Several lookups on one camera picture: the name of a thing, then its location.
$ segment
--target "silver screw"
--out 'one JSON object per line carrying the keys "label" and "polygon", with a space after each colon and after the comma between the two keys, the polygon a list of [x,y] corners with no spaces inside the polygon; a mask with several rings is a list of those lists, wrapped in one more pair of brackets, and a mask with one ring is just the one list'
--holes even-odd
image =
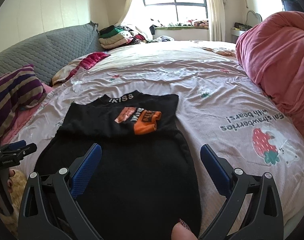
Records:
{"label": "silver screw", "polygon": [[63,175],[65,173],[67,173],[67,168],[61,168],[59,174]]}
{"label": "silver screw", "polygon": [[33,179],[33,178],[35,178],[37,176],[37,173],[36,172],[32,172],[31,174],[30,174],[30,177]]}
{"label": "silver screw", "polygon": [[239,168],[236,168],[236,169],[234,170],[234,172],[235,172],[236,174],[238,174],[238,175],[242,175],[242,174],[243,174],[243,170],[241,170],[241,169],[239,169]]}
{"label": "silver screw", "polygon": [[266,173],[265,173],[265,177],[268,178],[268,179],[271,179],[271,178],[272,178],[272,175],[271,175],[271,173],[266,172]]}

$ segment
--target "rolled pink comforter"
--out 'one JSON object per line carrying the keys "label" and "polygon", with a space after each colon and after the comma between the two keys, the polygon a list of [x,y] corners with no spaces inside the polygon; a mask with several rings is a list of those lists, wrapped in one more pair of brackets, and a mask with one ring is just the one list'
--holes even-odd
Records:
{"label": "rolled pink comforter", "polygon": [[269,16],[239,37],[236,57],[304,135],[304,13]]}

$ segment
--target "headboard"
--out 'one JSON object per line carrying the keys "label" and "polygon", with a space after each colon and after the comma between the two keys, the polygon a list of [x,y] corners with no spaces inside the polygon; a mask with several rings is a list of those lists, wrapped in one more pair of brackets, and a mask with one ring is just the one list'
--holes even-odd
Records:
{"label": "headboard", "polygon": [[68,62],[95,51],[103,48],[93,22],[41,33],[0,53],[0,76],[33,64],[37,77],[48,84]]}

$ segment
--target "blue gripper pad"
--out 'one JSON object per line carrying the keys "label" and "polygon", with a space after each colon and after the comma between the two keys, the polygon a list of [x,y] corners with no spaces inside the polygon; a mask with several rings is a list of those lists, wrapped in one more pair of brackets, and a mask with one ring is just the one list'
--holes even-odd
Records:
{"label": "blue gripper pad", "polygon": [[95,169],[97,168],[101,157],[102,149],[98,144],[95,144],[87,152],[87,157],[83,160],[82,164],[71,178],[71,190],[70,193],[74,199],[78,195],[82,195],[90,181]]}
{"label": "blue gripper pad", "polygon": [[24,140],[15,142],[15,143],[10,143],[7,147],[8,149],[10,149],[11,151],[17,150],[19,148],[22,148],[26,146],[26,142]]}
{"label": "blue gripper pad", "polygon": [[229,198],[232,193],[230,178],[219,163],[216,154],[211,148],[209,149],[206,145],[203,145],[200,156],[219,194]]}

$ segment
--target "glittery nail polish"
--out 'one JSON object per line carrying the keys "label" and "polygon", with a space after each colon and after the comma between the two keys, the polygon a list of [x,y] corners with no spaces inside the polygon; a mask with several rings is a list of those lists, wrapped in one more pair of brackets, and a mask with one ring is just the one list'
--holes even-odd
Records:
{"label": "glittery nail polish", "polygon": [[188,226],[182,219],[180,219],[179,222],[180,222],[181,225],[183,225],[187,230],[190,230],[190,231],[191,231],[191,229],[189,228],[189,226]]}

